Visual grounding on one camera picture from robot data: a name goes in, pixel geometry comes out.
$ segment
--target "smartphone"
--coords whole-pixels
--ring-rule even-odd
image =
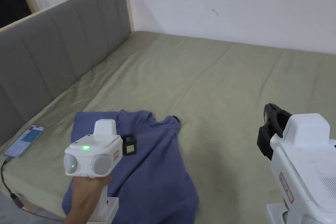
[[[6,156],[20,158],[32,143],[44,132],[42,126],[30,126],[4,153]]]

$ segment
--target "headboard panel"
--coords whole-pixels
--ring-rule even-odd
[[[131,33],[126,0],[68,0],[0,31],[0,145]]]

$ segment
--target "ventilation grille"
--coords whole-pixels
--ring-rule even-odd
[[[336,177],[321,177],[321,179],[333,198],[336,198]]]
[[[86,145],[99,145],[99,143],[100,143],[100,141],[88,141],[88,142],[86,142],[85,144]]]

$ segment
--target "handle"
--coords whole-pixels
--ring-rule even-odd
[[[107,209],[107,185],[103,187],[101,195],[94,213],[91,215],[89,221],[106,221],[105,213]]]

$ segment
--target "hand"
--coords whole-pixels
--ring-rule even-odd
[[[85,224],[93,214],[103,187],[112,179],[75,177],[72,184],[72,207],[64,223]]]

